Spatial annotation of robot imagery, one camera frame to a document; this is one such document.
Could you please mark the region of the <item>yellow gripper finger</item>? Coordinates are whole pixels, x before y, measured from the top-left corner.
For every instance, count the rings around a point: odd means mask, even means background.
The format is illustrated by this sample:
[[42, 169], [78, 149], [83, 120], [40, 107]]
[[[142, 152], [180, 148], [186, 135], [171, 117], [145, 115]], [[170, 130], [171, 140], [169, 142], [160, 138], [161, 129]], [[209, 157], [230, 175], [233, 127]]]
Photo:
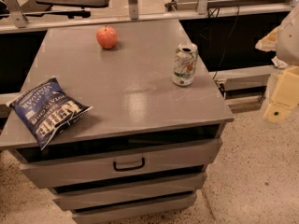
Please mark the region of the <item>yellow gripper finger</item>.
[[270, 77], [263, 119], [280, 123], [299, 105], [299, 67], [281, 70]]

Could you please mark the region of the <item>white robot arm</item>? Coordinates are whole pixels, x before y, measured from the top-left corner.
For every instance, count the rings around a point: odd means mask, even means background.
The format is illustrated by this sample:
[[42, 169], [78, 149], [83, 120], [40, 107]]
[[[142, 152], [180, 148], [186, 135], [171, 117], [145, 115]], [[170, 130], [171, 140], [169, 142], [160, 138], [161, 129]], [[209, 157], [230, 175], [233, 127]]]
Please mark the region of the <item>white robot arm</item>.
[[274, 51], [273, 62], [288, 65], [278, 75], [277, 85], [263, 114], [265, 120], [279, 123], [299, 105], [299, 4], [277, 28], [260, 39], [255, 48]]

